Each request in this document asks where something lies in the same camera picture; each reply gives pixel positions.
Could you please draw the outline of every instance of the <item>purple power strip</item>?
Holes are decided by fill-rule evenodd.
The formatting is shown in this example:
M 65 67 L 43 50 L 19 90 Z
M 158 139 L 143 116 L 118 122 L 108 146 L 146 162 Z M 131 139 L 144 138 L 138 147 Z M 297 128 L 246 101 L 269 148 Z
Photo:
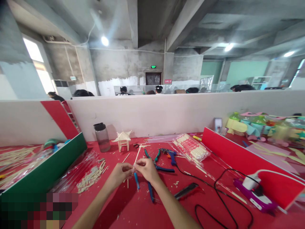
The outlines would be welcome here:
M 244 194 L 248 200 L 250 200 L 250 202 L 252 204 L 254 204 L 255 207 L 257 207 L 261 212 L 263 213 L 272 213 L 277 207 L 277 203 L 273 200 L 271 200 L 270 198 L 266 197 L 265 195 L 258 197 L 256 196 L 252 190 L 248 190 L 246 189 L 243 185 L 242 185 L 241 180 L 239 179 L 235 179 L 234 180 L 234 186 L 241 191 L 242 194 Z

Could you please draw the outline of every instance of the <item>hand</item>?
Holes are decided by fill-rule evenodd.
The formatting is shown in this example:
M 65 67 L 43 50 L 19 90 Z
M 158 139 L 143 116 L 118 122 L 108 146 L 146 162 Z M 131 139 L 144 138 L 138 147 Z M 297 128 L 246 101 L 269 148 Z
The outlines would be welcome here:
M 110 191 L 115 190 L 125 179 L 132 178 L 134 173 L 133 166 L 129 163 L 117 163 L 112 170 L 110 176 L 105 182 L 104 187 L 107 187 Z
M 149 181 L 152 185 L 161 181 L 156 167 L 151 158 L 142 158 L 133 165 L 137 171 L 139 171 L 144 178 Z

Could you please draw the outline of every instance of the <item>green wall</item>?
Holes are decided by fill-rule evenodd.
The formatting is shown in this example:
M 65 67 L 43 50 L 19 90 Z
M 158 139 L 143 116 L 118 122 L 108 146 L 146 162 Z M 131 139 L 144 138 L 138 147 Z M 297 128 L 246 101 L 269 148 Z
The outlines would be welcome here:
M 213 84 L 217 84 L 221 67 L 222 62 L 204 61 L 202 62 L 201 75 L 214 75 Z
M 231 62 L 226 82 L 233 86 L 239 84 L 239 80 L 246 80 L 254 76 L 264 76 L 267 65 L 268 61 Z

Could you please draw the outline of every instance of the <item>forearm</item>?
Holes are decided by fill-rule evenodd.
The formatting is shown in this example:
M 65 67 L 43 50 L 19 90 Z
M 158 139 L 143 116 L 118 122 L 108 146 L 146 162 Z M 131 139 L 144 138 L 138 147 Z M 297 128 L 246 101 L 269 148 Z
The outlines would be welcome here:
M 98 216 L 111 193 L 112 190 L 104 185 L 72 229 L 93 228 L 95 221 L 98 219 Z
M 175 229 L 200 228 L 161 180 L 152 184 L 152 186 L 158 193 Z

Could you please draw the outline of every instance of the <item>red divider panel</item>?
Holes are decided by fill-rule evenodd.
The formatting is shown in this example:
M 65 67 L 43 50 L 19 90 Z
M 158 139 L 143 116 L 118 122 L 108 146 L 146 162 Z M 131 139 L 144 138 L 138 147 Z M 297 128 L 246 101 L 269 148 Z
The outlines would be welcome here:
M 61 105 L 60 101 L 40 101 L 47 112 L 51 115 L 58 127 L 64 133 L 67 139 L 72 139 L 78 135 L 78 131 L 74 126 L 69 115 Z
M 291 176 L 303 182 L 301 179 L 270 163 L 266 159 L 214 133 L 208 128 L 204 129 L 202 143 L 233 169 L 246 175 L 253 174 L 260 169 L 266 169 Z M 275 173 L 261 172 L 259 173 L 259 177 L 266 196 L 276 201 L 284 209 L 288 209 L 298 195 L 305 189 L 304 185 Z

